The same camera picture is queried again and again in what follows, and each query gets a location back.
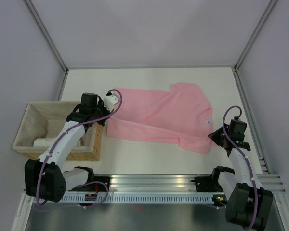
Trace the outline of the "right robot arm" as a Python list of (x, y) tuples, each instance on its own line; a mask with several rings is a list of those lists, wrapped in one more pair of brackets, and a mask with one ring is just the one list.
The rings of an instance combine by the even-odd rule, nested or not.
[(212, 188), (223, 190), (227, 203), (225, 218), (246, 230), (263, 231), (266, 227), (273, 194), (266, 190), (251, 162), (250, 145), (244, 141), (247, 124), (237, 116), (230, 124), (208, 135), (218, 146), (224, 148), (232, 168), (218, 166), (210, 178)]

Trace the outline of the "pink t shirt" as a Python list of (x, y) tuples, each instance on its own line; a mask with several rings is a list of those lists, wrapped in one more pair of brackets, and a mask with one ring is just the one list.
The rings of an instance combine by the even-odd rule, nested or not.
[(213, 132), (212, 108), (197, 84), (176, 83), (170, 91), (118, 89), (120, 109), (108, 120), (109, 137), (176, 144), (207, 154)]

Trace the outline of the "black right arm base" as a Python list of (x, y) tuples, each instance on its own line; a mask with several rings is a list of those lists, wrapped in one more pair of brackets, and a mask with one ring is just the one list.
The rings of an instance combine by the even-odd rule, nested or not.
[(191, 180), (195, 184), (197, 192), (228, 192), (233, 189), (233, 186), (223, 179), (224, 175), (215, 177), (197, 176)]

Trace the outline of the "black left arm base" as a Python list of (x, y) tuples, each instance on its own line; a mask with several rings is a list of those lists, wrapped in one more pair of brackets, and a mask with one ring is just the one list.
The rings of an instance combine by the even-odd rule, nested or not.
[(94, 176), (93, 179), (87, 180), (85, 186), (81, 184), (81, 186), (74, 187), (72, 188), (71, 192), (106, 192), (106, 188), (104, 185), (107, 187), (110, 186), (110, 180), (111, 178), (109, 176), (102, 176), (102, 175), (97, 175)]

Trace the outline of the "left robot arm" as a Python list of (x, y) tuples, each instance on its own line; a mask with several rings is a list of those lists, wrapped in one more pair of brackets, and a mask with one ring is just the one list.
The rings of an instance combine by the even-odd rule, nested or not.
[(75, 167), (63, 172), (62, 167), (72, 149), (94, 124), (104, 125), (113, 114), (120, 98), (108, 92), (104, 98), (84, 93), (81, 101), (66, 117), (59, 135), (36, 160), (25, 164), (25, 191), (34, 196), (39, 206), (46, 202), (59, 202), (66, 191), (95, 187), (94, 171), (88, 167)]

